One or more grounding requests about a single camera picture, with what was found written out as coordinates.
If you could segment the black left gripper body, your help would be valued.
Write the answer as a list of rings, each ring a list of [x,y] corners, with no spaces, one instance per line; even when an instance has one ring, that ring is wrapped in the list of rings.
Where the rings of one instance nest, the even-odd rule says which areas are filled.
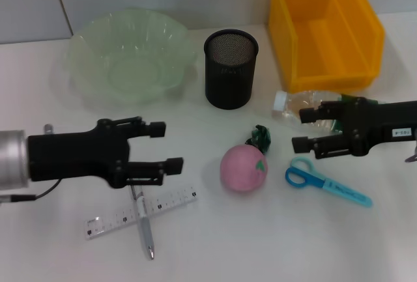
[[[101,119],[92,130],[27,138],[33,182],[97,176],[110,187],[126,186],[131,124]]]

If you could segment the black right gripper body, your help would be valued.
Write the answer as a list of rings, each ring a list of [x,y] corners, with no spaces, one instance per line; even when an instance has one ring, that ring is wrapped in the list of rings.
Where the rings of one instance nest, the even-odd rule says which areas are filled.
[[[376,104],[365,98],[345,104],[338,119],[353,156],[376,145],[416,140],[416,102]]]

